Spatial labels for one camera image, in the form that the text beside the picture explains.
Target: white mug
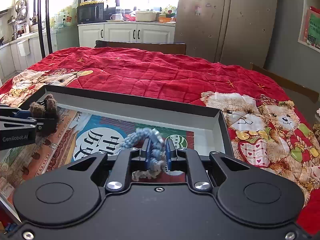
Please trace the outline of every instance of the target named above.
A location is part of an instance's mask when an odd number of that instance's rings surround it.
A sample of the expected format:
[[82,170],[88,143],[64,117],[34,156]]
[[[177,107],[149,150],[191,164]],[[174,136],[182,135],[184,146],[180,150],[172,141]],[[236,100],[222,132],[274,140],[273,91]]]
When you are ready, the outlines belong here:
[[116,13],[111,15],[110,20],[121,20],[121,17],[122,17],[121,13]]

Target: microwave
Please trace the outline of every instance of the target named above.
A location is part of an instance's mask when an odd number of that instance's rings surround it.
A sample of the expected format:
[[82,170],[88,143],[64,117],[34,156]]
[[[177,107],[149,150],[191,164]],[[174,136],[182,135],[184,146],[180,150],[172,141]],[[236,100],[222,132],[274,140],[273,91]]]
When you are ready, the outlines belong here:
[[104,22],[104,6],[105,3],[78,6],[78,24]]

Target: white bottle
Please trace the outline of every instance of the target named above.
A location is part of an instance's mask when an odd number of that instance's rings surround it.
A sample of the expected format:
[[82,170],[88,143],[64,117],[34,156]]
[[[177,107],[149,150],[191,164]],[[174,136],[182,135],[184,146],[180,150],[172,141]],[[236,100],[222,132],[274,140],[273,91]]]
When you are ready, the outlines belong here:
[[30,33],[30,28],[29,28],[29,24],[26,24],[26,34]]

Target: bear's face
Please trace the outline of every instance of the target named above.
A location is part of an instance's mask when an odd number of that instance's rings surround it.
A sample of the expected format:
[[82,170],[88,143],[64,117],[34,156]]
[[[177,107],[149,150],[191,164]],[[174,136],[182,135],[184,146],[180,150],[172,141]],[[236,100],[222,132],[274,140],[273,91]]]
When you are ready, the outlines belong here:
[[284,131],[296,130],[300,123],[294,110],[286,106],[266,105],[261,109],[276,128],[282,128]]
[[228,127],[234,130],[258,131],[267,126],[252,97],[238,93],[205,92],[201,100],[208,107],[221,109]]

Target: white plastic container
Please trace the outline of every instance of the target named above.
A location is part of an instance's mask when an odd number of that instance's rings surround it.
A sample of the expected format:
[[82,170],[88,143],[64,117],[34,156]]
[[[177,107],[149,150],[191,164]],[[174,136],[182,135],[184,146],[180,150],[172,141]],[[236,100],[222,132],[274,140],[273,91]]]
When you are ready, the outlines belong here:
[[155,11],[136,11],[137,22],[154,22],[157,17]]
[[30,54],[29,40],[19,41],[17,44],[22,57]]

